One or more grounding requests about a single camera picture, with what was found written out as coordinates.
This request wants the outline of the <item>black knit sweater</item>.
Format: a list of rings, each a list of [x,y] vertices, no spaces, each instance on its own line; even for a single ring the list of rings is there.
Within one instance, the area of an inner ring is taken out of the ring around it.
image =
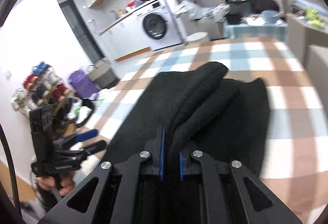
[[[262,79],[226,78],[209,62],[157,74],[109,143],[114,172],[102,201],[111,223],[263,223],[272,207],[259,180],[269,123]],[[165,128],[163,180],[151,174],[146,142]],[[189,142],[200,174],[180,180],[179,152]]]

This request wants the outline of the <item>light blue clothes pile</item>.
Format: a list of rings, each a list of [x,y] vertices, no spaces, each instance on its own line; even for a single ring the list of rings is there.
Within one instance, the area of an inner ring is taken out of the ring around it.
[[[225,15],[230,10],[230,6],[227,3],[223,3],[216,6],[201,7],[198,4],[190,2],[188,0],[183,1],[173,12],[175,17],[179,17],[182,14],[187,14],[188,20],[200,20],[214,17],[216,14],[223,12]]]

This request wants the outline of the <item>purple bag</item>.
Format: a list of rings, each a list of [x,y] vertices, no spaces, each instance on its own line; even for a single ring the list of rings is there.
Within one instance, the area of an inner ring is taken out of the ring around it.
[[[71,73],[68,82],[76,94],[82,99],[91,97],[93,94],[99,92],[98,88],[82,69]]]

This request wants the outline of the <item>shoe rack with shoes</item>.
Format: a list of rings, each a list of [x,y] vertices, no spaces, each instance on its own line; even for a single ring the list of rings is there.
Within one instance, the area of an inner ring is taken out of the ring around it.
[[[72,109],[73,100],[73,91],[65,85],[51,65],[42,61],[32,67],[32,72],[24,79],[22,87],[14,92],[11,107],[28,118],[32,110],[50,105],[53,129],[62,134],[70,124],[67,115]]]

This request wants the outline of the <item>grey laundry basket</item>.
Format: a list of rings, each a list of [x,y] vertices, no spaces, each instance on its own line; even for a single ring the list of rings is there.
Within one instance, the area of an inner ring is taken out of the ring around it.
[[[98,59],[94,65],[87,68],[86,73],[99,89],[110,89],[120,81],[107,58]]]

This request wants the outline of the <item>checkered blue brown bedspread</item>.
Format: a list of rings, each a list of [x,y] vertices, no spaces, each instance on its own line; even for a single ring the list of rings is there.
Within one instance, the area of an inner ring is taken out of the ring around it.
[[[271,38],[177,46],[140,59],[101,95],[84,130],[110,142],[116,162],[165,128],[168,161],[193,142],[238,160],[303,222],[327,205],[327,120],[292,51]]]

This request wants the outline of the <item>white kitchen counter cabinet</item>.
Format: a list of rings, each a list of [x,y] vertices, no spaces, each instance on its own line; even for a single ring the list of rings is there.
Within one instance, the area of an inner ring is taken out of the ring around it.
[[[109,29],[99,36],[105,40],[109,52],[115,61],[122,61],[144,52],[151,51],[147,43],[137,12],[117,20]]]

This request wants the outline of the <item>white washing machine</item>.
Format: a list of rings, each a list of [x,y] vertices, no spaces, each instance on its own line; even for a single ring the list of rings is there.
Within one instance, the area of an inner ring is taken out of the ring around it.
[[[152,51],[182,44],[178,31],[165,0],[155,0],[136,11],[142,45]]]

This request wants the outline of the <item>dark door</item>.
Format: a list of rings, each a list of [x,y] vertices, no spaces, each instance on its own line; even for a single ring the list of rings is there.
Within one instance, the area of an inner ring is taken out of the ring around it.
[[[103,52],[91,35],[86,23],[78,11],[78,8],[76,7],[75,2],[73,0],[66,0],[59,3],[59,6],[75,37],[90,61],[95,64],[99,59],[104,58],[105,56]]]

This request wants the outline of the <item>small table with teal cloth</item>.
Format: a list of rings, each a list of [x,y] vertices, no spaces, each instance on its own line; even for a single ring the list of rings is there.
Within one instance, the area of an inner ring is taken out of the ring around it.
[[[283,20],[279,20],[275,24],[263,24],[260,26],[252,26],[248,24],[230,25],[227,21],[223,25],[223,37],[226,39],[241,38],[275,38],[278,41],[287,42],[288,25]]]

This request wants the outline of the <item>black plastic tray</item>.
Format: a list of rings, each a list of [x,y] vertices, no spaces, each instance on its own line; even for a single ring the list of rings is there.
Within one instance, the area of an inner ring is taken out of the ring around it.
[[[226,20],[229,25],[238,25],[241,22],[241,19],[243,18],[240,14],[227,14]]]

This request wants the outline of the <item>black monitor screen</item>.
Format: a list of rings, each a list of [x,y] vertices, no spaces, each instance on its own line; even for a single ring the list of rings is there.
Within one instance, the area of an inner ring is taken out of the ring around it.
[[[251,0],[229,0],[227,3],[230,6],[230,15],[249,16],[254,12]]]

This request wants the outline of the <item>blue plastic bowl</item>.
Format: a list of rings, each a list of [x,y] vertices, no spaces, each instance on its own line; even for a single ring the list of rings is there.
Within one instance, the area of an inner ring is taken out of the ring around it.
[[[279,21],[280,17],[277,15],[279,12],[275,10],[264,10],[260,16],[267,24],[275,24]]]

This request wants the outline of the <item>yellow green toy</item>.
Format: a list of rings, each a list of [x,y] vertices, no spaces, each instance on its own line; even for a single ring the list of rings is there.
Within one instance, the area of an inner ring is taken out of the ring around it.
[[[323,28],[323,22],[321,21],[317,10],[305,8],[305,18],[309,21],[311,25]]]

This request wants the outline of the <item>grey sofa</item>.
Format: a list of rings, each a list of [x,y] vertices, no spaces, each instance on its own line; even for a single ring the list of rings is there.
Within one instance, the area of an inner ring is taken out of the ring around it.
[[[310,45],[327,46],[327,6],[323,0],[281,0],[288,24],[288,46],[306,65]],[[323,28],[311,25],[305,18],[305,8],[318,11]]]

